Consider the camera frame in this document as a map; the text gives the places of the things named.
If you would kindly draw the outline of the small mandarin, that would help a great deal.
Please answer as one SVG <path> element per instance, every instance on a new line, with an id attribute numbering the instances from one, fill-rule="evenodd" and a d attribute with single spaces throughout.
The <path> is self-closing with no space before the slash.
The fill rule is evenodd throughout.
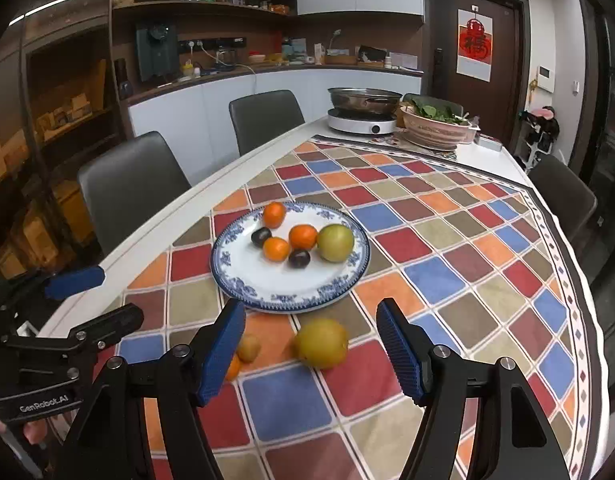
<path id="1" fill-rule="evenodd" d="M 233 380 L 235 380 L 240 373 L 241 367 L 242 367 L 242 362 L 239 356 L 237 355 L 237 353 L 235 353 L 232 356 L 230 364 L 227 368 L 227 372 L 225 375 L 225 382 L 232 382 Z"/>
<path id="2" fill-rule="evenodd" d="M 263 244 L 263 254 L 272 262 L 283 262 L 289 257 L 290 252 L 290 244 L 281 237 L 269 237 Z"/>
<path id="3" fill-rule="evenodd" d="M 263 210 L 263 222 L 266 228 L 279 228 L 284 218 L 286 218 L 286 206 L 284 206 L 283 203 L 272 202 L 265 206 Z"/>

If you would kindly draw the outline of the black wall coffee machine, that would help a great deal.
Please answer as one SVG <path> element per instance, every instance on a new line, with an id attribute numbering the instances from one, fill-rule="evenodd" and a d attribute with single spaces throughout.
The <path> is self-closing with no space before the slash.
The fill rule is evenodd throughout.
<path id="1" fill-rule="evenodd" d="M 175 75 L 179 70 L 176 27 L 171 24 L 138 27 L 136 52 L 141 81 Z"/>

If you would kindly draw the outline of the small mandarin front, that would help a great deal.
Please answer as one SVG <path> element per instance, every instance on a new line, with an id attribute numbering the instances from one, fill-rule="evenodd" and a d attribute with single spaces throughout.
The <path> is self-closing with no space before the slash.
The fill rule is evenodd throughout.
<path id="1" fill-rule="evenodd" d="M 290 252 L 290 244 L 281 237 L 269 237 L 263 244 L 263 254 L 272 262 L 283 262 L 289 257 Z"/>

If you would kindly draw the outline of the right side grey chair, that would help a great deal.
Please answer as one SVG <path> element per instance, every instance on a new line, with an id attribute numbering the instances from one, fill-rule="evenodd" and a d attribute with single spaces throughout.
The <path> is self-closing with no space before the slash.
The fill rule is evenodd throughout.
<path id="1" fill-rule="evenodd" d="M 597 208 L 595 194 L 553 155 L 544 155 L 529 172 L 529 178 L 558 218 L 565 236 L 573 240 Z"/>

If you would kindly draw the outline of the blue white patterned plate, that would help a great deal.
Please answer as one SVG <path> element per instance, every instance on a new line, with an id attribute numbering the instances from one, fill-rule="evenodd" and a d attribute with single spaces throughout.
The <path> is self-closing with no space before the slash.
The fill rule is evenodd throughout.
<path id="1" fill-rule="evenodd" d="M 242 214 L 223 229 L 211 272 L 226 295 L 254 310 L 300 313 L 346 295 L 370 256 L 368 236 L 348 214 L 289 202 Z"/>

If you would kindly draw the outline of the white induction cooker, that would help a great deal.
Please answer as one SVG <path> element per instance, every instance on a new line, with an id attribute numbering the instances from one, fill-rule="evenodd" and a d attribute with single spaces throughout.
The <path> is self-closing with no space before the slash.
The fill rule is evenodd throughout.
<path id="1" fill-rule="evenodd" d="M 332 108 L 328 110 L 328 126 L 333 130 L 358 136 L 387 136 L 396 131 L 396 119 L 392 115 Z"/>

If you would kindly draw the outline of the grey dining chair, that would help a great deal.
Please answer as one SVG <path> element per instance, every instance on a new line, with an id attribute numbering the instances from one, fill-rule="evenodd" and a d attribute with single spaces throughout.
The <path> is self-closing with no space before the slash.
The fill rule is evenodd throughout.
<path id="1" fill-rule="evenodd" d="M 252 152 L 305 122 L 301 107 L 290 90 L 244 96 L 231 101 L 228 110 L 240 155 Z"/>
<path id="2" fill-rule="evenodd" d="M 106 255 L 190 188 L 158 131 L 137 136 L 88 162 L 77 179 Z"/>

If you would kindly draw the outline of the large orange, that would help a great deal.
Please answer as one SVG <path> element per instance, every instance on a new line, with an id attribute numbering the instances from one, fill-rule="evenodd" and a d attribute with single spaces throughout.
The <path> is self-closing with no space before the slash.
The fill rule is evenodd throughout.
<path id="1" fill-rule="evenodd" d="M 309 224 L 292 226 L 288 240 L 293 250 L 310 252 L 317 243 L 318 231 Z"/>

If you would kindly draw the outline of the red fu door poster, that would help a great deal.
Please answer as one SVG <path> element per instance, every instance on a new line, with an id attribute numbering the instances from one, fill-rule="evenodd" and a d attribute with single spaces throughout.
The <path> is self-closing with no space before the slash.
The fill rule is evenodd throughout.
<path id="1" fill-rule="evenodd" d="M 493 18 L 457 10 L 456 73 L 490 82 L 493 63 Z"/>

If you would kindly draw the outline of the yellow pear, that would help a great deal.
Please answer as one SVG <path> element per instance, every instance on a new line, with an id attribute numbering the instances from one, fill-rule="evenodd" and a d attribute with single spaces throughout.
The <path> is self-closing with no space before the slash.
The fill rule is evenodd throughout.
<path id="1" fill-rule="evenodd" d="M 316 318 L 294 337 L 296 358 L 317 370 L 330 370 L 347 357 L 349 334 L 345 327 L 331 318 Z"/>

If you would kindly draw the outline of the pink basket with greens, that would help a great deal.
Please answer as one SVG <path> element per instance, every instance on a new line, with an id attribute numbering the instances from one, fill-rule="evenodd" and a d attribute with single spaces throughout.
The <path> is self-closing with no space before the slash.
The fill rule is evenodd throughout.
<path id="1" fill-rule="evenodd" d="M 409 142 L 429 150 L 450 152 L 459 144 L 469 144 L 480 131 L 478 126 L 449 108 L 431 104 L 419 106 L 414 101 L 400 104 L 397 117 L 402 119 L 402 136 Z"/>

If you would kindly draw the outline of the small white box on table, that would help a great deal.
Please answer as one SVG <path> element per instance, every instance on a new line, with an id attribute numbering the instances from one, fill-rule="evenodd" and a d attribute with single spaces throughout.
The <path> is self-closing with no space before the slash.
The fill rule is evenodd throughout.
<path id="1" fill-rule="evenodd" d="M 501 141 L 481 133 L 475 136 L 475 144 L 478 144 L 480 148 L 486 148 L 486 150 L 494 152 L 500 152 L 503 149 Z"/>

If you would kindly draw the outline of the far grey dining chair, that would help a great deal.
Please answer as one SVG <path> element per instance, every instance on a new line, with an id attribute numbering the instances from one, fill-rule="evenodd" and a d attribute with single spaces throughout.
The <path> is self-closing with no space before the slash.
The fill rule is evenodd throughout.
<path id="1" fill-rule="evenodd" d="M 301 107 L 290 90 L 244 96 L 231 101 L 228 110 L 240 155 L 252 152 L 305 122 Z"/>

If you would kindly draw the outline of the near grey dining chair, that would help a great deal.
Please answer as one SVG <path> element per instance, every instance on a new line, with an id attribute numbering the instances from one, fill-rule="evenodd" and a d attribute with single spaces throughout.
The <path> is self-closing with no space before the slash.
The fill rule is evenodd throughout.
<path id="1" fill-rule="evenodd" d="M 190 188 L 158 131 L 137 136 L 88 162 L 77 179 L 106 255 Z"/>

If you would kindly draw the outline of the dark brown door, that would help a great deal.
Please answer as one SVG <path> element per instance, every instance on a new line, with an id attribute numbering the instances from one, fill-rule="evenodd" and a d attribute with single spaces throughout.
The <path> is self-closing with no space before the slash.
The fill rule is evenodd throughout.
<path id="1" fill-rule="evenodd" d="M 529 83 L 529 0 L 425 3 L 423 93 L 461 105 L 510 148 Z"/>

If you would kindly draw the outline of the brown kiwi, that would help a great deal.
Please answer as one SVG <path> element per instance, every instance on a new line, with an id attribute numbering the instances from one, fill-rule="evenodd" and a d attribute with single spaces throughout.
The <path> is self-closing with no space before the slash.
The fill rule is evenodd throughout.
<path id="1" fill-rule="evenodd" d="M 244 334 L 237 347 L 237 356 L 242 363 L 253 363 L 262 349 L 260 339 L 253 334 Z"/>

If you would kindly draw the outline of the green apple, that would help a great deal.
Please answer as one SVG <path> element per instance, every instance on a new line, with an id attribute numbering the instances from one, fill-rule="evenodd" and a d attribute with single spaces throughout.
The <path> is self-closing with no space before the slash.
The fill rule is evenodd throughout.
<path id="1" fill-rule="evenodd" d="M 317 249 L 321 258 L 340 263 L 353 252 L 355 237 L 350 228 L 343 224 L 324 226 L 317 235 Z"/>

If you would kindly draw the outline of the steel wok pan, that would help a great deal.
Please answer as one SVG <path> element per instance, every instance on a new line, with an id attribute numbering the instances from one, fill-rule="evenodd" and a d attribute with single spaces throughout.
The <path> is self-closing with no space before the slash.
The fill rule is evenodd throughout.
<path id="1" fill-rule="evenodd" d="M 402 99 L 400 93 L 373 88 L 329 88 L 328 92 L 334 108 L 359 114 L 392 115 Z"/>

